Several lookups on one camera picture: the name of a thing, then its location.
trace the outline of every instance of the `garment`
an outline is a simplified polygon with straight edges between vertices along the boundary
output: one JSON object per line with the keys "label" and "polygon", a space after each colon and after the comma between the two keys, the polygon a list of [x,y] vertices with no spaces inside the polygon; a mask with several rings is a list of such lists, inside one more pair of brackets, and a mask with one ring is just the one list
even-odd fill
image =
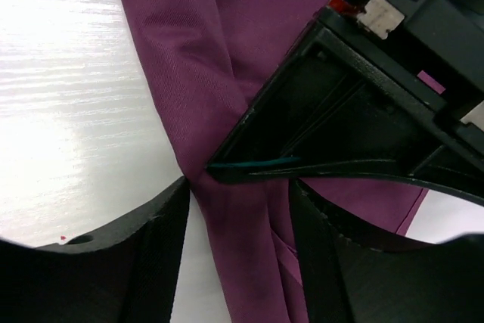
{"label": "garment", "polygon": [[[157,111],[206,219],[232,321],[307,321],[287,181],[220,185],[203,168],[328,0],[122,1]],[[425,195],[382,181],[307,182],[398,233]]]}

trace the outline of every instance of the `purple shirt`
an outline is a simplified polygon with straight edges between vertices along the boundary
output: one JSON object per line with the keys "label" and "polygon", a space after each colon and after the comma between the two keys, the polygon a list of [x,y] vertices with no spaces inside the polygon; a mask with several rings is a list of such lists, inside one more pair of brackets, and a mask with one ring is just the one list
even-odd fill
{"label": "purple shirt", "polygon": [[[327,1],[123,0],[154,103],[206,219],[234,323],[308,320],[287,181],[220,185],[203,167]],[[374,180],[307,182],[398,233],[405,233],[425,194]]]}

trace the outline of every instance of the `tabletop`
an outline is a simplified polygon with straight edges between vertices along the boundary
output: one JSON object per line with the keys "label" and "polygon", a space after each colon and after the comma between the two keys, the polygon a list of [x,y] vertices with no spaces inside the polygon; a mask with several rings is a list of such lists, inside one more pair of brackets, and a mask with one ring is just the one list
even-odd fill
{"label": "tabletop", "polygon": [[[182,173],[120,0],[0,0],[0,236],[62,243]],[[484,231],[484,209],[432,192],[408,236]],[[230,321],[192,196],[172,321]]]}

